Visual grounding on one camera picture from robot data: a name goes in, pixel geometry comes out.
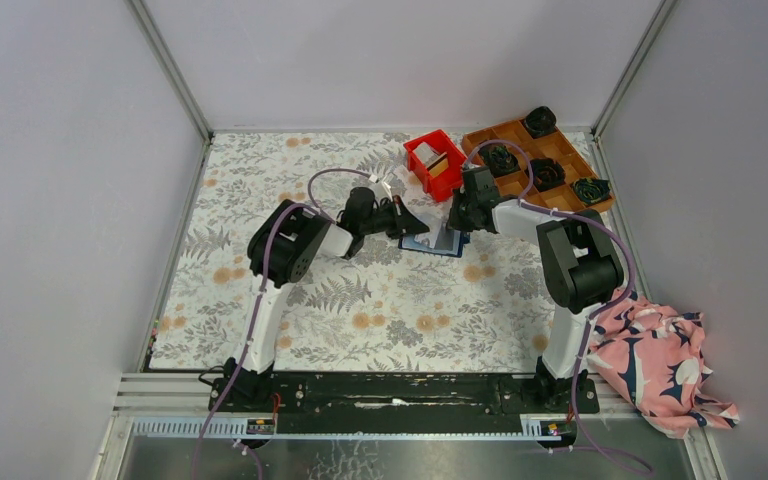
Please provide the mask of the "navy blue card holder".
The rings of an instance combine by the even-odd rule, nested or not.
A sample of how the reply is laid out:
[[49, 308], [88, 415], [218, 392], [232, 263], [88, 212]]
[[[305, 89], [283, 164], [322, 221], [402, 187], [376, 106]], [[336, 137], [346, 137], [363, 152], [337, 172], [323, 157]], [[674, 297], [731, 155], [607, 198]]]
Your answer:
[[470, 242], [469, 233], [450, 229], [442, 217], [430, 213], [420, 214], [419, 220], [429, 227], [429, 231], [400, 239], [400, 250], [442, 257], [462, 257], [464, 247]]

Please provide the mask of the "wooden compartment tray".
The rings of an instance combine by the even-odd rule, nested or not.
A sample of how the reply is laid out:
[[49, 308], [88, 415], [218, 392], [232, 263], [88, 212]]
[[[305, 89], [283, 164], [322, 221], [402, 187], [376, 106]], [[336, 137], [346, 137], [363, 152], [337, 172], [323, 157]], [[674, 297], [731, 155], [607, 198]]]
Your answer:
[[533, 133], [520, 118], [466, 133], [461, 146], [469, 162], [489, 167], [503, 196], [524, 194], [531, 204], [570, 212], [606, 212], [615, 202], [581, 132]]

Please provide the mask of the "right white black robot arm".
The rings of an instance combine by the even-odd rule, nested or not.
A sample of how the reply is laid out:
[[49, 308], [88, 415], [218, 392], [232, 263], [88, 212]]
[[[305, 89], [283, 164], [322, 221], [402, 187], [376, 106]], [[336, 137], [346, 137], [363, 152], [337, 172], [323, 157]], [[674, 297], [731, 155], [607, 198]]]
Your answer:
[[588, 317], [607, 304], [625, 273], [615, 248], [617, 236], [594, 210], [578, 213], [530, 204], [502, 195], [487, 167], [467, 168], [453, 192], [448, 226], [526, 240], [539, 248], [544, 284], [555, 304], [549, 343], [536, 372], [535, 402], [557, 412], [573, 398], [568, 379], [578, 374]]

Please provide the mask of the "red plastic bin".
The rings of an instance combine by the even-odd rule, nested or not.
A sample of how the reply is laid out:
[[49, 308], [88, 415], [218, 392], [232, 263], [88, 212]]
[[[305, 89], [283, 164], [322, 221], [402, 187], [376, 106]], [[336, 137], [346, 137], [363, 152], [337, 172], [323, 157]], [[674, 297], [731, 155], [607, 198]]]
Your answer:
[[442, 129], [411, 139], [403, 147], [407, 169], [435, 203], [449, 200], [463, 185], [462, 166], [466, 156]]

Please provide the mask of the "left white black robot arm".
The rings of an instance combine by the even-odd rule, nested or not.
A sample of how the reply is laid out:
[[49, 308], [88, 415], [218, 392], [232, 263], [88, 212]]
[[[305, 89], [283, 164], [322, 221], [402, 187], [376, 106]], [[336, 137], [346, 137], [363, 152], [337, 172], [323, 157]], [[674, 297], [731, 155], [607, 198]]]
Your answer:
[[256, 297], [247, 314], [245, 335], [225, 366], [232, 398], [248, 411], [259, 410], [269, 401], [271, 387], [264, 377], [275, 362], [282, 312], [293, 285], [317, 257], [351, 259], [369, 235], [402, 239], [429, 231], [399, 196], [379, 200], [367, 187], [352, 189], [334, 220], [310, 206], [283, 201], [247, 248]]

